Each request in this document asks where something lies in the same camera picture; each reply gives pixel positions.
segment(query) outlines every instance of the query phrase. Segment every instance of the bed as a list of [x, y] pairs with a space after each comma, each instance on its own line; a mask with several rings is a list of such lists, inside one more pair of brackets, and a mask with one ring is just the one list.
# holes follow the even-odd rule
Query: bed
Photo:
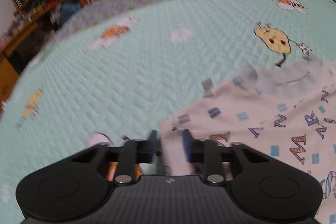
[[[101, 0], [75, 15], [27, 66], [0, 121], [0, 222], [23, 216], [15, 189], [27, 174], [85, 148], [91, 132], [145, 138], [166, 119], [250, 62], [279, 54], [254, 34], [271, 24], [291, 40], [285, 65], [310, 47], [336, 61], [331, 0]], [[108, 41], [101, 36], [116, 32]]]

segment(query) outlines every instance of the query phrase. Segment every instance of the wooden cabinet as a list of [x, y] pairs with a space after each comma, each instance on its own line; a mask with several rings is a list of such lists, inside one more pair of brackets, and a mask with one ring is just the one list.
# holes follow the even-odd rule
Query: wooden cabinet
[[8, 60], [0, 54], [0, 105], [2, 101], [6, 101], [11, 94], [19, 75], [10, 65]]

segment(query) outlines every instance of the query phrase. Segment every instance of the cartoon character's leg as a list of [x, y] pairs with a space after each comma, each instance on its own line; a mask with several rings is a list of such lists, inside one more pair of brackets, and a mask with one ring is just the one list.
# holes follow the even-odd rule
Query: cartoon character's leg
[[286, 61], [286, 55], [283, 54], [283, 59], [281, 61], [279, 61], [278, 63], [276, 63], [275, 65], [278, 67], [281, 67], [281, 65]]

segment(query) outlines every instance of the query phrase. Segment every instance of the white logo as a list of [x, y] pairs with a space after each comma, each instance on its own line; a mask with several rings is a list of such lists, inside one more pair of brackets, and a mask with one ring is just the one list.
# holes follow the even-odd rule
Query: white logo
[[174, 179], [169, 179], [169, 180], [166, 180], [167, 181], [167, 183], [169, 183], [169, 184], [172, 184], [172, 183], [174, 183], [175, 182], [175, 180]]

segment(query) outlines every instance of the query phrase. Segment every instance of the wall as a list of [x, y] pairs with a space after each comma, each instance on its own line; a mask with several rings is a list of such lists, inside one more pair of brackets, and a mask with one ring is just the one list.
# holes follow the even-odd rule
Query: wall
[[7, 31], [14, 20], [15, 10], [12, 0], [0, 0], [0, 35]]

